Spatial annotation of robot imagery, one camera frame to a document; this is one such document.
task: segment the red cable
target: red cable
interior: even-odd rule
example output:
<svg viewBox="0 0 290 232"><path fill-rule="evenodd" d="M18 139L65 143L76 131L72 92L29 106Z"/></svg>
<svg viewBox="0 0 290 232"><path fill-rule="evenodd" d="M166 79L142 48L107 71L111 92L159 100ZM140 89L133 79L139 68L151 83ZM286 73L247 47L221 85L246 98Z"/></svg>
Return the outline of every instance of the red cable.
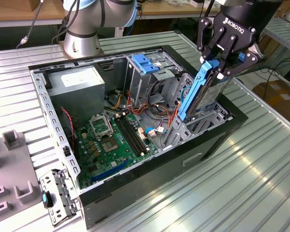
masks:
<svg viewBox="0 0 290 232"><path fill-rule="evenodd" d="M66 115L69 118L70 124L71 124L72 140L73 140L73 142L72 142L72 148L73 148L73 151L74 151L74 140L75 140L75 138L74 138L74 128L73 128L72 118L71 118L71 116L69 115L69 113L65 109L61 108L61 110L66 113Z"/></svg>

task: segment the ram slot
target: ram slot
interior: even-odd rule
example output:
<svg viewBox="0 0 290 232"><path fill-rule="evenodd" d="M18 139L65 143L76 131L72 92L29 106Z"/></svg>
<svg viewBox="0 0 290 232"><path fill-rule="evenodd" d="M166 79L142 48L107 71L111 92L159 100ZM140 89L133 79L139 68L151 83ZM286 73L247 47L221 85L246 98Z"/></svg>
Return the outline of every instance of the ram slot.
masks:
<svg viewBox="0 0 290 232"><path fill-rule="evenodd" d="M125 118L116 118L115 123L117 124L120 132L123 134L136 156L140 156L142 153L147 152L146 147L142 143L141 139L136 135L133 128Z"/></svg>

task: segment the motherboard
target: motherboard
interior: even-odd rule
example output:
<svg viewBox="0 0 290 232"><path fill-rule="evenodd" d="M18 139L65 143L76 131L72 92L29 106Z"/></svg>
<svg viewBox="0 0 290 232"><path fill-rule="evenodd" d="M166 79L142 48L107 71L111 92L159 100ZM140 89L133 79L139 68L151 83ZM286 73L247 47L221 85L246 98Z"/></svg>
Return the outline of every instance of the motherboard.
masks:
<svg viewBox="0 0 290 232"><path fill-rule="evenodd" d="M143 130L133 114L93 117L88 125L75 130L80 188L158 153L150 139L140 133Z"/></svg>

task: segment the cardboard box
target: cardboard box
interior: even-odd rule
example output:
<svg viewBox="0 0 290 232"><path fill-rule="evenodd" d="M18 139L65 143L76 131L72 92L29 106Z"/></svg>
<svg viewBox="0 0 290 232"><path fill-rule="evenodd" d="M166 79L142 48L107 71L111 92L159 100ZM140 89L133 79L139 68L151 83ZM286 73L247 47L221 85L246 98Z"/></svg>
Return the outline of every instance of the cardboard box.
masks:
<svg viewBox="0 0 290 232"><path fill-rule="evenodd" d="M263 97L266 83L260 83L253 92ZM290 122L290 85L282 80L270 81L264 101Z"/></svg>
<svg viewBox="0 0 290 232"><path fill-rule="evenodd" d="M0 0L0 6L33 11L40 3L40 0Z"/></svg>

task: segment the aluminum extrusion table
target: aluminum extrusion table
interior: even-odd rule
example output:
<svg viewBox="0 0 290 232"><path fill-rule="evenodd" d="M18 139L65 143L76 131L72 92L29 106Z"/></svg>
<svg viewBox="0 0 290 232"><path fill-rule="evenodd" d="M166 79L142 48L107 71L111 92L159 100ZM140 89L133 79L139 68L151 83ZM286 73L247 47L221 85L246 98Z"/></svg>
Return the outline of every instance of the aluminum extrusion table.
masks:
<svg viewBox="0 0 290 232"><path fill-rule="evenodd" d="M103 39L105 53L171 45L194 67L199 53L174 32ZM64 60L58 45L0 52L0 135L22 131L37 177L60 167L27 66ZM224 94L249 120L209 159L92 227L92 231L290 231L290 123L237 81ZM85 231L80 212L53 229L42 202L0 231Z"/></svg>

